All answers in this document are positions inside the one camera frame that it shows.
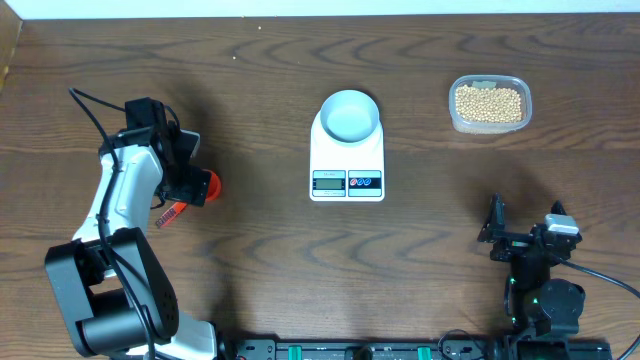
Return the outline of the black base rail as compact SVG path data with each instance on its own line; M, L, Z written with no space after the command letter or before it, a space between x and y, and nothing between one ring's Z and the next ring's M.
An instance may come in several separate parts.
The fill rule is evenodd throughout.
M474 360L595 359L612 357L602 342L523 343L513 353L501 340L462 337L427 342L311 342L242 339L219 346L219 359L229 360Z

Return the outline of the clear container of soybeans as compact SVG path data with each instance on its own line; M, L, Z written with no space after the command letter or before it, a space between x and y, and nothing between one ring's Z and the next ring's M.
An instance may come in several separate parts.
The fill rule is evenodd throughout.
M526 127L533 101L525 81L507 75L465 75L451 85L448 98L454 129L475 135L498 135Z

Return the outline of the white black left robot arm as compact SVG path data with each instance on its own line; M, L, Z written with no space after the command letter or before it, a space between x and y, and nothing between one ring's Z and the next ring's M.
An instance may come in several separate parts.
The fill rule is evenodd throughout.
M200 137L149 127L122 131L100 149L102 175L71 242L52 247L45 270L75 350L112 359L215 359L214 326L179 311L177 296L146 239L151 203L171 172L177 197L203 205L211 179L192 167Z

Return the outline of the white digital kitchen scale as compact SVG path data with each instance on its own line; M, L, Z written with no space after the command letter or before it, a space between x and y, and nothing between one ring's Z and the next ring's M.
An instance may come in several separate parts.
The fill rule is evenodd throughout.
M372 131L357 142L334 138L319 111L311 126L309 198L316 202L381 202L386 195L384 131L379 111L349 109L339 115L369 120Z

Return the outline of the red plastic scoop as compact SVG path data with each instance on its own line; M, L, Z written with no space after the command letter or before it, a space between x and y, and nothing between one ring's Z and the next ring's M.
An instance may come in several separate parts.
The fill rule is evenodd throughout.
M206 202L214 201L220 194L222 185L221 180L216 173L211 170L208 170L208 173L211 175L211 179L208 186L207 195L205 198ZM178 217L188 205L184 202L176 202L174 203L168 210L166 210L156 221L155 226L160 229L168 224L170 224L176 217Z

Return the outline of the grey plastic bowl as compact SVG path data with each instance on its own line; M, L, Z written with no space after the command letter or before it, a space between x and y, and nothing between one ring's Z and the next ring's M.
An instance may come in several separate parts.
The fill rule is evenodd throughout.
M376 102L357 90L341 90L329 96L319 116L323 130L343 143L366 140L381 125Z

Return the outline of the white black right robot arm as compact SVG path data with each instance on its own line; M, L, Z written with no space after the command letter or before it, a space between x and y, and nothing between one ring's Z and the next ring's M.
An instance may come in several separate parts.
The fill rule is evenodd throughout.
M553 278L551 269L570 258L582 241L579 227L555 202L544 221L527 233L506 228L505 204L494 194L477 240L490 243L490 259L510 265L504 308L513 330L491 342L488 359L610 359L610 346L595 340L572 341L584 311L583 287Z

